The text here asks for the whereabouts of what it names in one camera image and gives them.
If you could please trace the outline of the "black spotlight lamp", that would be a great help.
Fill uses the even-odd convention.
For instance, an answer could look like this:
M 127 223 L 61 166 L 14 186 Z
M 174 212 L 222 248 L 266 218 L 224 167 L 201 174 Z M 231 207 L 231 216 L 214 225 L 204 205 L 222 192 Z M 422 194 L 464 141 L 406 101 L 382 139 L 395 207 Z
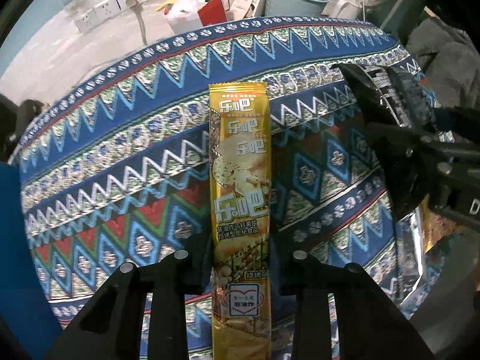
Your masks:
M 44 104 L 27 99 L 17 106 L 1 94 L 1 161 L 6 162 L 29 124 L 41 114 Z

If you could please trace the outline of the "white wall socket strip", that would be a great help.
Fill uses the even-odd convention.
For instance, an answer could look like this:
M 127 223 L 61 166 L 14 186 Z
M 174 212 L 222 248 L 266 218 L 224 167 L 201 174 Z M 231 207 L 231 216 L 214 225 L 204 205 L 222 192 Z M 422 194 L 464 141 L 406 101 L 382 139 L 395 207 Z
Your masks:
M 81 34 L 89 33 L 106 20 L 118 16 L 129 9 L 127 2 L 142 3 L 148 0 L 103 0 L 90 7 L 74 23 Z

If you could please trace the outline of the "red white paper bag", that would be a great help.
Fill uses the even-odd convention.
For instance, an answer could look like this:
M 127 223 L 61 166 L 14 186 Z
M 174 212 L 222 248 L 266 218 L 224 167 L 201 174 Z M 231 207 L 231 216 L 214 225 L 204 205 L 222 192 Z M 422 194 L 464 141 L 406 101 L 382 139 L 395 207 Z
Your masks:
M 174 34 L 181 34 L 226 22 L 230 6 L 230 0 L 167 0 L 155 10 Z

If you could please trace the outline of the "blue cardboard box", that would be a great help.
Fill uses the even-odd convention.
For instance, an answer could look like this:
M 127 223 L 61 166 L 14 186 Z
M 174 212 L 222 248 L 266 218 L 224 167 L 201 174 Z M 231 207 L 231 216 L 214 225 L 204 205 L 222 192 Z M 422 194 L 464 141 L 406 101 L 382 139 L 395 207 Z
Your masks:
M 20 172 L 6 163 L 1 164 L 1 324 L 30 359 L 43 359 L 62 333 L 27 245 Z

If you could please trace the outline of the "patterned blue cloth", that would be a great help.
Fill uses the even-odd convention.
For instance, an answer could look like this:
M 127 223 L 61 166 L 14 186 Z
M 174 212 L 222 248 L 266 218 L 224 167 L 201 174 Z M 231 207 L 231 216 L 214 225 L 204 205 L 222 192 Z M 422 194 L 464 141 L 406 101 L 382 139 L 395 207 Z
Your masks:
M 27 127 L 26 240 L 62 333 L 48 359 L 214 359 L 211 282 L 184 294 L 187 240 L 211 233 L 209 87 L 267 86 L 272 184 L 269 359 L 427 359 L 411 316 L 439 276 L 418 208 L 399 221 L 335 63 L 416 61 L 368 22 L 243 19 L 162 40 L 80 84 Z M 307 252 L 300 293 L 270 277 L 270 236 Z

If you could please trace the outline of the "white kettle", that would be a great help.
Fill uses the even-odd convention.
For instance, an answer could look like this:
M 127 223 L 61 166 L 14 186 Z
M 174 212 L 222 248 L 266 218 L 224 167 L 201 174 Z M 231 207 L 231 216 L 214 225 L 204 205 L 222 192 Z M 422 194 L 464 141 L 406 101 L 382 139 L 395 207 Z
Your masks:
M 356 0 L 338 0 L 330 13 L 330 17 L 336 19 L 356 20 L 360 17 L 361 10 L 361 3 Z

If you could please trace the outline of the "light blue trash bin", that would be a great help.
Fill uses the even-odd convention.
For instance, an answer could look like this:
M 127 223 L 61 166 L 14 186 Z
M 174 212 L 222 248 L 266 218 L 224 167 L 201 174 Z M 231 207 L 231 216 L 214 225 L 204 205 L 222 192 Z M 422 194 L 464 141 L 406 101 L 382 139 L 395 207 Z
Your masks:
M 330 0 L 265 0 L 265 16 L 321 16 Z

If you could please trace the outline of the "yellow chips tube pack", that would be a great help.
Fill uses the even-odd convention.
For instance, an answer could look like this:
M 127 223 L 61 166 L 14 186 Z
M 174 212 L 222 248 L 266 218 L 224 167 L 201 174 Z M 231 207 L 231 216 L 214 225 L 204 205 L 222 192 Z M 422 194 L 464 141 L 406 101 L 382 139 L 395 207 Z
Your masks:
M 272 184 L 267 86 L 209 87 L 214 359 L 270 359 L 269 230 Z

